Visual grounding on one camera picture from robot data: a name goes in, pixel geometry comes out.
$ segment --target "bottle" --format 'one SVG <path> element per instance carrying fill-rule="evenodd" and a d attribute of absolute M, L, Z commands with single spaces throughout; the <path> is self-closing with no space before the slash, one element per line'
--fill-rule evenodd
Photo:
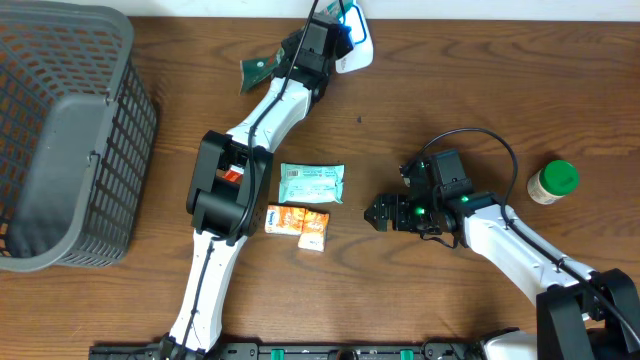
<path fill-rule="evenodd" d="M 575 166 L 554 160 L 529 179 L 527 191 L 533 201 L 550 205 L 573 192 L 579 183 L 580 174 Z"/>

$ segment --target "green bottle cap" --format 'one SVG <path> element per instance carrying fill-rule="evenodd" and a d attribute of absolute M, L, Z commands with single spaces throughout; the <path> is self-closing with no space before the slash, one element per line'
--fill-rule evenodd
<path fill-rule="evenodd" d="M 565 196 L 580 184 L 575 166 L 564 160 L 554 160 L 540 172 L 540 185 L 552 195 Z"/>

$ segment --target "brown tabletop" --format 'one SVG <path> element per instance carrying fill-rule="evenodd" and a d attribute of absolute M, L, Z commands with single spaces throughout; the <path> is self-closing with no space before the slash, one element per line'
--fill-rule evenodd
<path fill-rule="evenodd" d="M 86 359 L 96 343 L 146 343 L 176 319 L 192 258 L 187 190 L 207 130 L 242 121 L 266 86 L 238 96 L 239 61 L 270 55 L 301 20 L 139 18 L 134 59 L 160 122 L 129 254 L 107 269 L 0 273 L 2 359 Z M 404 191 L 398 165 L 449 129 L 493 129 L 520 161 L 511 205 L 544 238 L 598 270 L 640 280 L 640 26 L 625 23 L 371 21 L 375 58 L 334 76 L 274 162 L 345 164 L 344 204 L 326 252 L 262 230 L 242 250 L 224 332 L 264 342 L 409 342 L 536 330 L 535 309 L 491 263 L 417 235 L 378 233 L 363 211 Z M 511 174 L 482 134 L 444 140 L 478 190 Z M 526 181 L 547 161 L 579 169 L 577 191 L 534 203 Z"/>

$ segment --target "basket bottom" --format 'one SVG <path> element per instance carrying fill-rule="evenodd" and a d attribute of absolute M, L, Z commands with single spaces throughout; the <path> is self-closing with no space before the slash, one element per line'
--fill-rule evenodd
<path fill-rule="evenodd" d="M 12 257 L 54 247 L 70 230 L 76 206 L 87 206 L 77 200 L 105 107 L 101 96 L 67 95 L 50 110 L 7 229 Z"/>

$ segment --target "green packet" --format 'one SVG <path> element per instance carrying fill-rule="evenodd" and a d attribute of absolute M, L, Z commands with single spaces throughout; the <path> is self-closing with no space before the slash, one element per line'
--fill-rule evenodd
<path fill-rule="evenodd" d="M 281 164 L 278 202 L 342 204 L 344 165 L 310 166 Z"/>
<path fill-rule="evenodd" d="M 353 6 L 353 0 L 344 0 L 344 11 L 348 12 Z M 342 11 L 340 10 L 340 3 L 334 1 L 329 6 L 320 10 L 319 13 L 335 16 L 336 18 L 342 17 Z M 240 61 L 240 71 L 242 72 L 242 82 L 240 83 L 240 94 L 245 94 L 251 90 L 254 86 L 261 83 L 264 79 L 269 77 L 273 70 L 280 65 L 282 57 L 284 56 L 284 49 L 279 48 L 273 55 L 269 57 L 261 57 L 250 60 Z"/>

